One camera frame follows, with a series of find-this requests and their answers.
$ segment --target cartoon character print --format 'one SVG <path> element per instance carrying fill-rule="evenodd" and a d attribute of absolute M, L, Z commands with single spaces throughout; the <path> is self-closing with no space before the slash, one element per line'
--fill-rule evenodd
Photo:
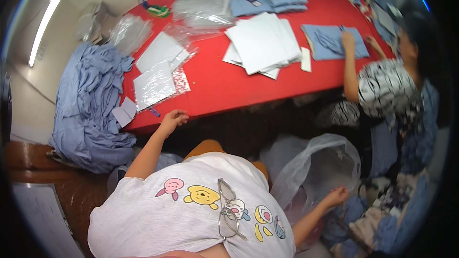
<path fill-rule="evenodd" d="M 244 219 L 250 221 L 249 211 L 246 209 L 246 204 L 241 199 L 234 199 L 226 206 L 231 209 L 238 220 Z M 228 215 L 228 218 L 234 220 L 233 215 Z"/>
<path fill-rule="evenodd" d="M 274 218 L 274 231 L 276 232 L 277 237 L 285 239 L 285 230 L 282 221 L 279 220 L 279 216 L 276 215 Z"/>
<path fill-rule="evenodd" d="M 260 224 L 268 224 L 273 222 L 273 216 L 271 211 L 264 205 L 258 205 L 255 209 L 255 219 Z M 265 226 L 263 226 L 263 232 L 267 236 L 272 236 L 272 232 L 269 231 Z M 258 241 L 263 242 L 263 235 L 260 231 L 260 225 L 258 223 L 255 224 L 255 236 L 257 237 Z"/>
<path fill-rule="evenodd" d="M 177 201 L 177 199 L 179 198 L 179 194 L 176 191 L 182 188 L 183 185 L 184 183 L 181 179 L 170 178 L 166 182 L 164 182 L 164 188 L 158 191 L 155 197 L 157 198 L 158 196 L 162 196 L 166 193 L 172 195 L 172 199 L 174 199 L 174 201 Z"/>
<path fill-rule="evenodd" d="M 218 209 L 219 206 L 215 202 L 220 199 L 220 195 L 205 186 L 190 186 L 188 187 L 190 195 L 185 196 L 183 201 L 189 204 L 190 202 L 195 202 L 201 205 L 209 205 L 211 209 Z"/>

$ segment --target orange shorts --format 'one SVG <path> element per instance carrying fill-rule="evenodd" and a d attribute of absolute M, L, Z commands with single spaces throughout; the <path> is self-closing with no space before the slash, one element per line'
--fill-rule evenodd
<path fill-rule="evenodd" d="M 193 150 L 185 157 L 185 159 L 189 157 L 193 157 L 195 155 L 201 155 L 206 152 L 223 152 L 226 153 L 223 149 L 222 146 L 219 144 L 218 141 L 216 140 L 203 140 L 199 145 L 197 145 Z M 253 162 L 252 163 L 257 169 L 259 169 L 264 176 L 266 177 L 266 180 L 268 180 L 268 172 L 266 170 L 266 166 L 259 162 Z"/>

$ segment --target piglet print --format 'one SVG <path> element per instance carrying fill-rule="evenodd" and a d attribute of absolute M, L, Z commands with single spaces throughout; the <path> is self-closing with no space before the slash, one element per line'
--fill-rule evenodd
<path fill-rule="evenodd" d="M 179 198 L 179 194 L 176 192 L 176 190 L 182 188 L 183 185 L 184 183 L 181 179 L 170 178 L 166 182 L 164 182 L 164 188 L 158 191 L 155 197 L 157 198 L 158 196 L 162 196 L 166 193 L 172 195 L 172 199 L 174 199 L 174 201 L 177 201 L 177 199 Z"/>

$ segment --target black and white patterned shirt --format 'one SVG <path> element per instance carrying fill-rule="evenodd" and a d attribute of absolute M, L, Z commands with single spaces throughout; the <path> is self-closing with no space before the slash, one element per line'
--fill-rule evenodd
<path fill-rule="evenodd" d="M 371 62 L 359 72 L 358 78 L 359 103 L 341 101 L 325 108 L 323 112 L 331 114 L 319 116 L 328 117 L 321 125 L 358 126 L 359 104 L 365 114 L 372 118 L 384 118 L 391 114 L 406 116 L 413 111 L 413 106 L 416 109 L 422 106 L 421 92 L 405 70 L 402 60 Z"/>

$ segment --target red tablecloth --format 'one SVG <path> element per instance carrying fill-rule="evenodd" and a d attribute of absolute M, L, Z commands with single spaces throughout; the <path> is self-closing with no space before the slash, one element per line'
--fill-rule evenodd
<path fill-rule="evenodd" d="M 301 13 L 278 14 L 279 18 L 287 18 L 293 28 L 296 39 L 302 47 L 309 48 L 306 37 L 300 29 L 301 24 L 344 25 L 356 27 L 362 36 L 373 35 L 380 43 L 387 56 L 393 56 L 390 48 L 382 41 L 376 29 L 364 16 L 347 0 L 308 0 L 308 10 Z M 148 0 L 150 4 L 172 6 L 174 0 Z M 145 9 L 137 6 L 129 11 L 143 19 L 150 19 Z M 153 19 L 154 34 L 142 48 L 134 54 L 138 58 L 153 39 L 161 32 L 167 23 L 172 21 L 172 15 L 167 18 Z M 123 130 L 137 134 L 154 131 L 163 115 L 173 109 L 180 108 L 188 111 L 191 118 L 222 112 L 230 109 L 250 106 L 257 103 L 269 102 L 297 95 L 313 93 L 336 88 L 343 84 L 344 60 L 312 60 L 312 72 L 300 69 L 300 63 L 292 64 L 281 69 L 277 80 L 261 74 L 247 75 L 243 68 L 223 62 L 223 56 L 230 44 L 225 36 L 196 42 L 199 52 L 184 64 L 184 70 L 190 83 L 191 91 L 155 106 L 162 114 L 155 117 L 151 112 L 138 113 L 134 120 Z M 357 71 L 364 64 L 378 60 L 379 57 L 372 48 L 368 48 L 370 58 L 356 60 Z M 124 75 L 123 89 L 125 96 L 135 101 L 133 79 L 141 73 L 134 64 L 132 70 Z"/>

